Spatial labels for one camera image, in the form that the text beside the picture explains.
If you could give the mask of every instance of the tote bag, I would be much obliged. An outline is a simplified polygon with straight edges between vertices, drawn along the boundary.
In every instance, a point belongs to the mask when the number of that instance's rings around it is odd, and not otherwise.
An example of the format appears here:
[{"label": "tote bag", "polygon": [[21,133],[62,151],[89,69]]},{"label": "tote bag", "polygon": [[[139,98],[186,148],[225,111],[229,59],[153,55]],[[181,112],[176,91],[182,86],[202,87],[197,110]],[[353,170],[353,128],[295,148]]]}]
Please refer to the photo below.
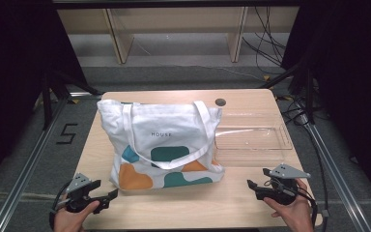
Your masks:
[{"label": "tote bag", "polygon": [[119,189],[161,189],[218,182],[213,155],[220,108],[193,104],[98,102],[114,147],[110,181]]}]

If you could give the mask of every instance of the wooden table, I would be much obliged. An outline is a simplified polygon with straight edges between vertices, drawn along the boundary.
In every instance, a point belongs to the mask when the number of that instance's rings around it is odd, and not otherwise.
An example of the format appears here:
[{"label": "wooden table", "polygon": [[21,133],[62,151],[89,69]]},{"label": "wooden table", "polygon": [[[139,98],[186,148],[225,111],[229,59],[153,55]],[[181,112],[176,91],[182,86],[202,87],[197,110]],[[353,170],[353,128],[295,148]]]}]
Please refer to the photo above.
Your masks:
[{"label": "wooden table", "polygon": [[[208,107],[218,107],[215,100],[224,99],[223,116],[218,131],[236,128],[260,128],[254,131],[256,140],[264,142],[256,149],[220,144],[227,140],[217,136],[217,161],[226,171],[219,183],[178,188],[119,191],[110,208],[98,215],[89,215],[86,229],[197,229],[197,228],[258,228],[285,226],[281,218],[271,217],[272,209],[258,201],[246,180],[263,185],[269,178],[262,168],[275,168],[285,162],[302,169],[291,138],[280,117],[279,109],[269,90],[191,90],[106,93],[103,99],[142,103],[191,103],[203,101]],[[243,117],[244,123],[236,121]],[[282,137],[279,145],[269,143],[270,131]],[[101,187],[91,196],[105,195],[115,187],[108,181],[113,162],[113,147],[96,114],[76,172],[92,180],[101,180]]]}]

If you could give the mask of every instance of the teal shape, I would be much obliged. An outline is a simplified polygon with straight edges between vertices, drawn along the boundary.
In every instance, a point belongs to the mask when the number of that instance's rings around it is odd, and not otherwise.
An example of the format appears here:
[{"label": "teal shape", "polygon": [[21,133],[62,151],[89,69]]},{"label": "teal shape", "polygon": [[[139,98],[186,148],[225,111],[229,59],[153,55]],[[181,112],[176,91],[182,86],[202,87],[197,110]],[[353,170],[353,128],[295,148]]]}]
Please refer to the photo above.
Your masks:
[{"label": "teal shape", "polygon": [[189,154],[187,147],[156,147],[151,151],[152,161],[169,162]]},{"label": "teal shape", "polygon": [[122,157],[130,163],[134,163],[140,160],[140,157],[133,150],[131,150],[129,145],[123,152]]},{"label": "teal shape", "polygon": [[187,181],[181,172],[172,172],[164,177],[164,188],[169,187],[180,187],[180,186],[191,186],[198,184],[212,183],[213,180],[209,177],[203,177],[195,181]]}]

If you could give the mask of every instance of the bag strap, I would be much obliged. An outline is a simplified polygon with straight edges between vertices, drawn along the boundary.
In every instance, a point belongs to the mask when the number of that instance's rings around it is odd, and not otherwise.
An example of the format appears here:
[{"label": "bag strap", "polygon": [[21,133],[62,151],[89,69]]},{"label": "bag strap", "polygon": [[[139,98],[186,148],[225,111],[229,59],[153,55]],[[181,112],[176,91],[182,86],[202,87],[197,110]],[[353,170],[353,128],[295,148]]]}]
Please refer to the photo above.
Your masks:
[{"label": "bag strap", "polygon": [[136,150],[135,146],[135,141],[134,141],[134,133],[132,129],[132,121],[131,121],[131,110],[132,110],[132,105],[131,104],[124,104],[123,106],[123,125],[124,129],[128,138],[128,144],[130,145],[131,149],[133,152],[135,152],[139,157],[142,159],[151,162],[152,164],[160,167],[161,169],[173,169],[182,165],[185,165],[191,161],[197,160],[200,157],[202,157],[204,154],[207,153],[207,151],[210,148],[210,138],[214,137],[214,128],[213,125],[210,123],[211,121],[211,116],[210,112],[207,108],[207,106],[204,105],[202,101],[195,101],[194,105],[197,108],[197,111],[199,113],[200,119],[204,125],[204,129],[206,132],[207,136],[207,144],[204,145],[202,148],[199,150],[190,153],[184,157],[178,158],[178,159],[173,159],[171,161],[152,161],[147,158],[145,158],[144,155],[139,154]]}]

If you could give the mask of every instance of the clear plastic tray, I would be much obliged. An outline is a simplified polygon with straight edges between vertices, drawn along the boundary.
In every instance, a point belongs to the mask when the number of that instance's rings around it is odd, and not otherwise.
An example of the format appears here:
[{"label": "clear plastic tray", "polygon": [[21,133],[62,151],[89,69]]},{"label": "clear plastic tray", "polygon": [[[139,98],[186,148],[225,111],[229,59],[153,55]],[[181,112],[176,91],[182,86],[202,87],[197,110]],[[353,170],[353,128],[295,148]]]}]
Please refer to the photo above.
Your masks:
[{"label": "clear plastic tray", "polygon": [[283,161],[292,149],[279,114],[223,115],[215,132],[218,161]]}]

